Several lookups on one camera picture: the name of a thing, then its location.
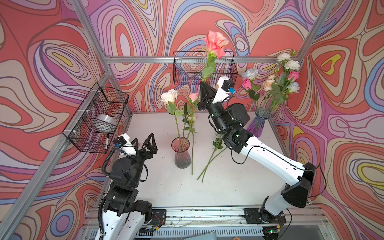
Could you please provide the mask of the purple ribbed glass vase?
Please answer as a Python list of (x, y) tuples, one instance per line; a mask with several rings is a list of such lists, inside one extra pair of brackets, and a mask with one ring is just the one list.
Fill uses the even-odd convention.
[(247, 131), (259, 138), (262, 135), (265, 122), (272, 116), (272, 113), (267, 108), (257, 108), (255, 118), (247, 128)]

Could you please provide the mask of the red glass vase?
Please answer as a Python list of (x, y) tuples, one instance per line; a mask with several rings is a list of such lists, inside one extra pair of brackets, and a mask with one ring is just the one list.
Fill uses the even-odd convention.
[(175, 138), (171, 143), (171, 148), (175, 152), (175, 165), (177, 168), (186, 169), (190, 166), (192, 158), (188, 152), (190, 142), (185, 137)]

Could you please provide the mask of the pink rose stem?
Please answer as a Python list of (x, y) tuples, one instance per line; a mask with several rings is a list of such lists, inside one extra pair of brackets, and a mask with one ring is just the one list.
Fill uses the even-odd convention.
[(259, 107), (258, 100), (260, 98), (260, 93), (258, 93), (258, 90), (260, 89), (260, 87), (254, 84), (253, 79), (249, 79), (249, 78), (244, 78), (242, 82), (242, 87), (248, 93), (249, 98), (253, 100), (255, 107), (257, 109)]

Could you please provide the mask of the white blue rose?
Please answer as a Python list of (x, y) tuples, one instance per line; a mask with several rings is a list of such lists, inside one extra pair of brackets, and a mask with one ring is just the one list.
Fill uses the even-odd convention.
[(257, 69), (248, 69), (243, 74), (242, 77), (244, 79), (254, 80), (259, 74), (259, 70)]
[(297, 82), (292, 82), (288, 86), (288, 92), (290, 94), (299, 93), (299, 90), (300, 90), (300, 86), (299, 86), (299, 83), (297, 83)]

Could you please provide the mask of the peach rose spray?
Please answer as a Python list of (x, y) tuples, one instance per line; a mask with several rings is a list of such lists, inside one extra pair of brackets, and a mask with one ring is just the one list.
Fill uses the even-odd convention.
[(267, 102), (268, 102), (269, 98), (271, 97), (271, 94), (269, 93), (269, 91), (271, 91), (273, 89), (272, 84), (276, 81), (277, 77), (278, 76), (276, 74), (272, 74), (272, 75), (268, 76), (268, 78), (263, 82), (263, 90), (266, 93), (266, 96), (264, 98), (264, 108), (266, 107)]

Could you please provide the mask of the cream rose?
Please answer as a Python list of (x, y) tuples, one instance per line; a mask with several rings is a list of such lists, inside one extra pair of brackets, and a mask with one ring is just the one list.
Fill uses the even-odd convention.
[(182, 151), (182, 138), (180, 135), (180, 128), (178, 123), (178, 117), (182, 115), (182, 111), (178, 109), (176, 100), (178, 98), (178, 91), (171, 89), (161, 95), (161, 101), (165, 104), (167, 112), (172, 115), (175, 119), (179, 140), (179, 151)]

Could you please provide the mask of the coral pink rose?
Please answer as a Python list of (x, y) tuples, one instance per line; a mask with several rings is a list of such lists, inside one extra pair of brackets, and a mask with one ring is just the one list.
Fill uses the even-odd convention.
[(222, 33), (209, 31), (204, 41), (207, 45), (205, 51), (208, 55), (202, 72), (202, 81), (206, 82), (216, 70), (216, 59), (222, 59), (225, 56), (224, 47), (229, 43), (229, 40)]

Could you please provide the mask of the white rose spray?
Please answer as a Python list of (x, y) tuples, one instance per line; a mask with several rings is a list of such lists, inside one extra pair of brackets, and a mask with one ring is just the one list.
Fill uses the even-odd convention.
[(296, 55), (297, 51), (292, 50), (291, 53), (282, 53), (276, 57), (276, 63), (283, 69), (284, 73), (298, 71), (300, 69), (299, 61), (293, 60), (293, 57)]

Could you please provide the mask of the white rosebud stem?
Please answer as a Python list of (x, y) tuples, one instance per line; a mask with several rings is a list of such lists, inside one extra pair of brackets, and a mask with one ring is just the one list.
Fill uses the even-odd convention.
[(185, 103), (183, 109), (183, 135), (181, 138), (181, 150), (186, 150), (190, 136), (195, 134), (196, 112), (198, 110), (198, 100)]

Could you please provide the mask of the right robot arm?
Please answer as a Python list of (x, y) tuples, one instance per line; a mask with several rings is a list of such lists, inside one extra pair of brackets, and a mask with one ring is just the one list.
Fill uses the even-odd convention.
[(210, 125), (219, 139), (232, 152), (251, 158), (278, 175), (285, 185), (266, 197), (258, 209), (258, 220), (265, 224), (282, 223), (283, 211), (291, 207), (304, 208), (310, 198), (314, 177), (320, 166), (312, 163), (301, 164), (278, 153), (244, 129), (250, 116), (243, 104), (223, 106), (234, 93), (235, 83), (228, 78), (218, 82), (218, 89), (201, 81), (199, 110), (207, 110)]

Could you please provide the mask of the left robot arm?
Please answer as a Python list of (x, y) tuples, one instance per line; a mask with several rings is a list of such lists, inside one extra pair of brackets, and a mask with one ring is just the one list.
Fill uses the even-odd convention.
[(102, 174), (111, 184), (99, 205), (97, 240), (132, 240), (151, 221), (152, 204), (136, 197), (142, 172), (148, 170), (145, 161), (157, 152), (153, 133), (142, 144), (138, 139), (131, 141), (127, 134), (113, 140), (113, 148), (102, 165)]

